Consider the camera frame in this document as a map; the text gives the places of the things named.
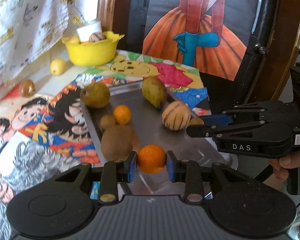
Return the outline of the person's right hand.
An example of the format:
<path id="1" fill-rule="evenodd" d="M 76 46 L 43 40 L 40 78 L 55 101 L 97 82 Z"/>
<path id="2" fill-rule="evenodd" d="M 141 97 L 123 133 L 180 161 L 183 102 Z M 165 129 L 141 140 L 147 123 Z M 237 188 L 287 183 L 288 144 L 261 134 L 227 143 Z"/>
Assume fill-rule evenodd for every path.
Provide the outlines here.
<path id="1" fill-rule="evenodd" d="M 300 151 L 280 159 L 269 159 L 275 177 L 284 182 L 289 176 L 289 169 L 300 167 Z"/>

